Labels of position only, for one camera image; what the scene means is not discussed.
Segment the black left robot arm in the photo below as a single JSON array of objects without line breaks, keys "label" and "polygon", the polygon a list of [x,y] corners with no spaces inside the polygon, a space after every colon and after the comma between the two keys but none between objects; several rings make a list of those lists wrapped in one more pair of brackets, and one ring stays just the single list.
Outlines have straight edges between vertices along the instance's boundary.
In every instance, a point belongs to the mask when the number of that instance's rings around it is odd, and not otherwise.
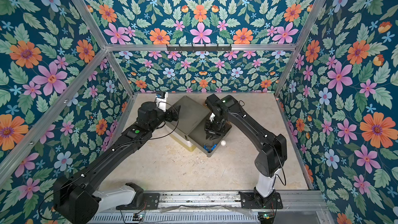
[{"label": "black left robot arm", "polygon": [[89,166],[70,178],[65,176],[53,185],[55,210],[72,224],[86,224],[97,213],[118,207],[145,207],[143,189],[134,183],[111,190],[99,191],[102,181],[127,157],[152,139],[153,132],[166,122],[179,120],[181,107],[161,110],[155,102],[145,102],[138,109],[136,121]]}]

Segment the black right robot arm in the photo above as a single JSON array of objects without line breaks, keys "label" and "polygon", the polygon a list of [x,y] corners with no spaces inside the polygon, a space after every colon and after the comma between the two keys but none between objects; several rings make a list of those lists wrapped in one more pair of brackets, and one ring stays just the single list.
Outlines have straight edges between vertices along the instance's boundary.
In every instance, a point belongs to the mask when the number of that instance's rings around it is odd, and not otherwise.
[{"label": "black right robot arm", "polygon": [[259,152],[255,159],[259,171],[255,194],[262,199],[269,197],[274,191],[278,172],[283,169],[288,158],[286,138],[261,126],[231,95],[220,99],[212,94],[206,98],[205,105],[210,110],[210,117],[205,123],[206,138],[221,138],[227,133],[227,124],[234,124]]}]

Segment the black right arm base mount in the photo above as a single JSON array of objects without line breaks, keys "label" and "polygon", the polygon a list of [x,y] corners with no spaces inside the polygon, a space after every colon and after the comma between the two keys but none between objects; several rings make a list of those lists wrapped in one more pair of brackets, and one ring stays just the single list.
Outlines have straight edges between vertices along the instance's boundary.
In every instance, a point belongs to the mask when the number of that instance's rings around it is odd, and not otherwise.
[{"label": "black right arm base mount", "polygon": [[256,190],[254,192],[239,191],[242,208],[247,209],[283,209],[282,199],[275,190],[267,197],[261,196]]}]

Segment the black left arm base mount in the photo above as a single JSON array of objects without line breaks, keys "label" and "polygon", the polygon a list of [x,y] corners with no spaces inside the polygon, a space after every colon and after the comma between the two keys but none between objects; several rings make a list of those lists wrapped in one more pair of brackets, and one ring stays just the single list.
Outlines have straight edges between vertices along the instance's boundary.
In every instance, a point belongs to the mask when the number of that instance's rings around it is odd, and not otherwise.
[{"label": "black left arm base mount", "polygon": [[158,208],[160,202],[159,193],[146,192],[134,183],[126,183],[128,190],[134,190],[134,198],[124,205],[119,205],[116,207],[117,210],[154,210]]}]

